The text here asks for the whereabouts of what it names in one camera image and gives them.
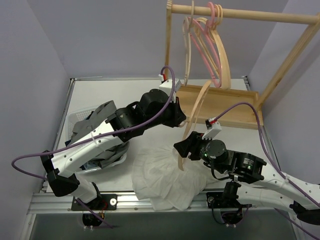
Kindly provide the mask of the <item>white shirt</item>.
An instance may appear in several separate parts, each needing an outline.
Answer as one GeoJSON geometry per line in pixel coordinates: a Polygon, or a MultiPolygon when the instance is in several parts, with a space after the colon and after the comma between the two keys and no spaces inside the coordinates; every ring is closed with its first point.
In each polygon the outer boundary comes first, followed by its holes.
{"type": "Polygon", "coordinates": [[[139,200],[161,198],[180,211],[215,182],[201,161],[187,160],[179,169],[178,152],[171,146],[141,149],[132,164],[131,180],[139,200]]]}

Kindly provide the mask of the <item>grey garment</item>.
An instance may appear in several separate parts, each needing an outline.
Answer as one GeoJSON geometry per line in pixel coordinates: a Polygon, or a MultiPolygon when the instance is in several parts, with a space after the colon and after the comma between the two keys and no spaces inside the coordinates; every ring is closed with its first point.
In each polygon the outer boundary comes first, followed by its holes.
{"type": "MultiPolygon", "coordinates": [[[[69,141],[69,144],[66,146],[69,146],[69,145],[75,143],[76,141],[80,140],[82,137],[84,137],[85,135],[87,135],[91,131],[95,130],[103,121],[105,121],[116,110],[117,110],[116,105],[112,100],[101,104],[99,107],[97,107],[94,110],[94,112],[86,120],[79,121],[74,125],[72,138],[69,141]]],[[[103,153],[103,155],[102,155],[103,159],[104,158],[108,159],[110,156],[112,156],[114,154],[114,152],[110,153],[109,149],[107,149],[103,152],[100,152],[100,154],[103,153]]]]}

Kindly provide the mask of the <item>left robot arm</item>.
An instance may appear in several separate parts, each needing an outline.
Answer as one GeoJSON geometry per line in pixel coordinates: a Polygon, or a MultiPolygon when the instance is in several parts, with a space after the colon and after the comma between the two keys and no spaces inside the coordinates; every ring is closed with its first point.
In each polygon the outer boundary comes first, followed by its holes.
{"type": "Polygon", "coordinates": [[[91,161],[99,167],[111,165],[126,153],[132,138],[158,125],[179,127],[186,118],[179,98],[160,89],[151,89],[126,107],[116,108],[113,101],[102,104],[78,124],[67,146],[41,155],[52,192],[56,197],[72,195],[88,209],[97,209],[102,201],[100,190],[78,170],[91,161]]]}

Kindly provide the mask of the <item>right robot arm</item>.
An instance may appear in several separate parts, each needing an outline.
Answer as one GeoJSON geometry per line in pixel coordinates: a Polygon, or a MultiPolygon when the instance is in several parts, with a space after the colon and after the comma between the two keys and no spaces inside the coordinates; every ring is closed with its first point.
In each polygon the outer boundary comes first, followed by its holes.
{"type": "Polygon", "coordinates": [[[182,158],[202,160],[214,174],[225,174],[230,182],[222,193],[223,203],[234,206],[261,205],[296,214],[302,222],[320,223],[320,186],[295,178],[250,153],[227,149],[218,139],[204,139],[199,132],[175,143],[182,158]]]}

